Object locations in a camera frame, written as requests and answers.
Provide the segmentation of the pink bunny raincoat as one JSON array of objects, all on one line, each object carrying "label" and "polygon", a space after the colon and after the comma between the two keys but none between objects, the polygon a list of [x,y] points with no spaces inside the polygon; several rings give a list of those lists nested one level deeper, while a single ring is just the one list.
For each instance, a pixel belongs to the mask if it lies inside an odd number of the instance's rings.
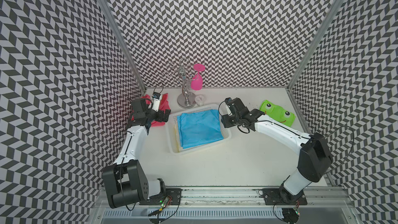
[{"label": "pink bunny raincoat", "polygon": [[132,111],[129,115],[127,127],[142,125],[149,129],[151,126],[162,126],[168,122],[171,109],[167,101],[168,94],[154,92],[152,97],[145,96],[131,102]]}]

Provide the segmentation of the green frog raincoat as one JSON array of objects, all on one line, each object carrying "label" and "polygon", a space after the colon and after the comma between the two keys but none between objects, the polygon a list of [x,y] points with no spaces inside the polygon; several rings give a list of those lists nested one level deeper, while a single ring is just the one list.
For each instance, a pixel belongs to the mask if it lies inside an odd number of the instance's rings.
[{"label": "green frog raincoat", "polygon": [[259,110],[288,127],[291,127],[295,121],[295,114],[293,112],[290,112],[268,100],[262,102]]}]

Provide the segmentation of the blue raincoat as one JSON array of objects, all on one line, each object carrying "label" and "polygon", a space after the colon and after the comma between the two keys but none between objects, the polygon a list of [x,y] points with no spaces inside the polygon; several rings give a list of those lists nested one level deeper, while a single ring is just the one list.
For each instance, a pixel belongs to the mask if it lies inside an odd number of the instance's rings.
[{"label": "blue raincoat", "polygon": [[183,149],[206,145],[223,139],[217,110],[183,113],[177,117],[177,124]]}]

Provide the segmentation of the white plastic basket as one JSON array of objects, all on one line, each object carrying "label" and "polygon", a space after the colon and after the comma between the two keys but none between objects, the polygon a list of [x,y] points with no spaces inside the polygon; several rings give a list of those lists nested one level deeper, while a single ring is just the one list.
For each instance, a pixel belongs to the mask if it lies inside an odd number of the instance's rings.
[{"label": "white plastic basket", "polygon": [[221,123],[223,111],[209,104],[171,114],[165,124],[167,144],[174,155],[205,149],[232,138]]}]

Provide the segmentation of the yellow raincoat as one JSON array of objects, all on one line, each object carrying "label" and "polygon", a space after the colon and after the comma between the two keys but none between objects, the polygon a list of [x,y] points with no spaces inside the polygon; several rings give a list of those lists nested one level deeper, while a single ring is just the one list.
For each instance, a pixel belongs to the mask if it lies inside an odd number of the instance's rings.
[{"label": "yellow raincoat", "polygon": [[175,131],[175,137],[176,137],[176,146],[178,152],[182,151],[181,143],[180,143],[180,135],[179,135],[179,129],[178,129],[178,124],[174,125],[174,131]]}]

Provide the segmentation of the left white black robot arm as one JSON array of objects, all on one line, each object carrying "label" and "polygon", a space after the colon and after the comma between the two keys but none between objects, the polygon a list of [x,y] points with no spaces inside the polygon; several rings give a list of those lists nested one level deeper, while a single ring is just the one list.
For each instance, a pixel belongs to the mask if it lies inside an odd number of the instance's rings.
[{"label": "left white black robot arm", "polygon": [[155,98],[139,98],[131,102],[125,141],[113,164],[102,172],[111,208],[128,207],[166,195],[164,181],[160,178],[149,181],[139,162],[152,122],[168,122],[171,111],[159,110],[159,104],[160,100]]}]

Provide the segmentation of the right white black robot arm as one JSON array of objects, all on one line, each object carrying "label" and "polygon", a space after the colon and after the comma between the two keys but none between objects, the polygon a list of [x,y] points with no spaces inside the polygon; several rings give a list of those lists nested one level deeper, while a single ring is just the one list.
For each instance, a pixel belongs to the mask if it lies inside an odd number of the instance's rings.
[{"label": "right white black robot arm", "polygon": [[308,134],[293,129],[295,115],[268,100],[259,109],[249,110],[241,99],[230,97],[224,100],[229,113],[221,116],[225,128],[237,127],[246,133],[257,131],[284,144],[298,155],[296,170],[288,176],[277,190],[280,203],[296,203],[304,189],[317,183],[332,164],[333,156],[325,137],[320,133]]}]

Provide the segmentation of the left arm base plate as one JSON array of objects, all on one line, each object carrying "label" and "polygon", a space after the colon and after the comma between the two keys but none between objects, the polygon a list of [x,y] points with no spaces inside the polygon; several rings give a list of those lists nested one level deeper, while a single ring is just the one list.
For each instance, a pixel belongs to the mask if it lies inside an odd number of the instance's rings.
[{"label": "left arm base plate", "polygon": [[149,205],[149,206],[160,206],[164,200],[169,197],[170,205],[179,205],[181,202],[182,189],[181,188],[167,188],[165,193],[152,196],[149,200],[144,200],[140,202],[140,205]]}]

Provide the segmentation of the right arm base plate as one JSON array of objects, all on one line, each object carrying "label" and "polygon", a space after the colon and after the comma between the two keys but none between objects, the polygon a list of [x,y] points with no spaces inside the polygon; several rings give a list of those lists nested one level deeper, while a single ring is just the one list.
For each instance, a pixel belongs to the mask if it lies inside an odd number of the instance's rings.
[{"label": "right arm base plate", "polygon": [[301,190],[297,195],[292,195],[282,188],[263,188],[261,196],[264,198],[266,205],[308,205],[304,191]]}]

